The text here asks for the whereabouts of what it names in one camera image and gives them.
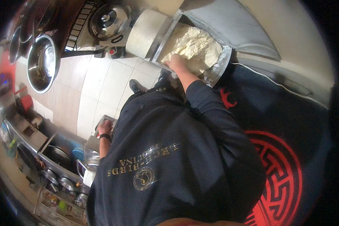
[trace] stainless steel tray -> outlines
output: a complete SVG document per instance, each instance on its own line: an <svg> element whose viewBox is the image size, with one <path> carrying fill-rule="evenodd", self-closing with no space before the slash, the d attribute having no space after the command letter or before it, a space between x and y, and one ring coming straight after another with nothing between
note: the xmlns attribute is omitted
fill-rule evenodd
<svg viewBox="0 0 339 226"><path fill-rule="evenodd" d="M174 21L170 26L169 30L167 31L166 35L164 36L161 44L159 45L157 51L155 52L152 63L163 67L169 71L172 71L167 65L162 64L158 61L158 57L163 50L164 45L166 44L167 40L171 36L173 30L175 29L178 22L183 22L189 24L191 26L198 27L204 31L207 31L222 47L222 52L219 56L219 59L216 64L214 64L211 68L205 70L205 72L199 76L208 86L213 87L218 80L221 78L223 72L225 71L228 63L230 62L230 57L232 53L232 47L224 41L223 38L212 28L206 26L202 21L196 19L194 16L187 14L181 10L178 10L174 16Z"/></svg>

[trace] dough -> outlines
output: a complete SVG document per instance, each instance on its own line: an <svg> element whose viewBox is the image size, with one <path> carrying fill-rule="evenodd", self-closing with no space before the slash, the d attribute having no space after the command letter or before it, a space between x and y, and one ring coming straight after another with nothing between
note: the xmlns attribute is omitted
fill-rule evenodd
<svg viewBox="0 0 339 226"><path fill-rule="evenodd" d="M222 51L221 45L210 34L197 27L178 23L159 56L162 63L175 53L186 59L186 66L197 76L212 67Z"/></svg>

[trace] hand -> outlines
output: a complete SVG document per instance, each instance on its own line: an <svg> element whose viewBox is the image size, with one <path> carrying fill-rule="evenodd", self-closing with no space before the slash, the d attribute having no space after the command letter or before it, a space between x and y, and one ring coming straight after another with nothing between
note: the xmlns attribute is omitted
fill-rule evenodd
<svg viewBox="0 0 339 226"><path fill-rule="evenodd" d="M188 70L185 59L176 53L172 55L171 61L167 61L166 64L175 72L178 70Z"/></svg>
<svg viewBox="0 0 339 226"><path fill-rule="evenodd" d="M112 129L113 129L113 122L110 120L105 120L104 122L102 122L102 124L98 125L99 135L102 135L102 134L109 135Z"/></svg>

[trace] flour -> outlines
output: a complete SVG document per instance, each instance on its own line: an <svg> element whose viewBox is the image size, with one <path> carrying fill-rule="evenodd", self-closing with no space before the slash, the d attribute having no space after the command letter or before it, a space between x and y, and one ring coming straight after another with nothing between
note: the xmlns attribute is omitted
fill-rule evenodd
<svg viewBox="0 0 339 226"><path fill-rule="evenodd" d="M212 67L222 51L221 45L210 34L197 27L178 23L163 48L159 60L170 61L177 53L186 59L186 66L195 75L201 75Z"/></svg>

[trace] navy sweatshirt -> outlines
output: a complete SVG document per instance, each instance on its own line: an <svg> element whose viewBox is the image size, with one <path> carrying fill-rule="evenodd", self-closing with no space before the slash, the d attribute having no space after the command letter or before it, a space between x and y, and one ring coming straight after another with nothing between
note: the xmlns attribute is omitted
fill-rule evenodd
<svg viewBox="0 0 339 226"><path fill-rule="evenodd" d="M195 81L186 96L190 107L155 91L122 109L90 188L90 225L240 222L253 208L266 180L253 144L212 88Z"/></svg>

